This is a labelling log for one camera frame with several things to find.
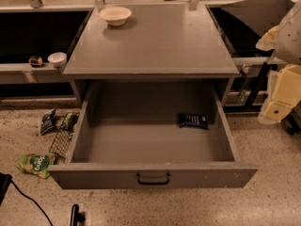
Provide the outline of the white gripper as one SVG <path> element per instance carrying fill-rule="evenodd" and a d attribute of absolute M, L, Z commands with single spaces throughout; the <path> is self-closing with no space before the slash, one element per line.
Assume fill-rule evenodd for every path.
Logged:
<path fill-rule="evenodd" d="M 274 50 L 278 25 L 269 29 L 256 43 L 261 51 Z M 301 66 L 289 64 L 268 76 L 268 99 L 261 107 L 258 121 L 262 124 L 280 123 L 301 101 Z"/>

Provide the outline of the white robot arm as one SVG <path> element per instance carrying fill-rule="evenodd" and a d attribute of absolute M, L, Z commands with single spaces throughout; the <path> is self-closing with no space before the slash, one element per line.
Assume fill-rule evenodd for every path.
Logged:
<path fill-rule="evenodd" d="M 268 97 L 258 116 L 263 124 L 275 124 L 301 101 L 301 1 L 259 39 L 256 48 L 273 51 L 269 62 L 278 58 L 286 63 L 279 72 L 269 72 Z"/>

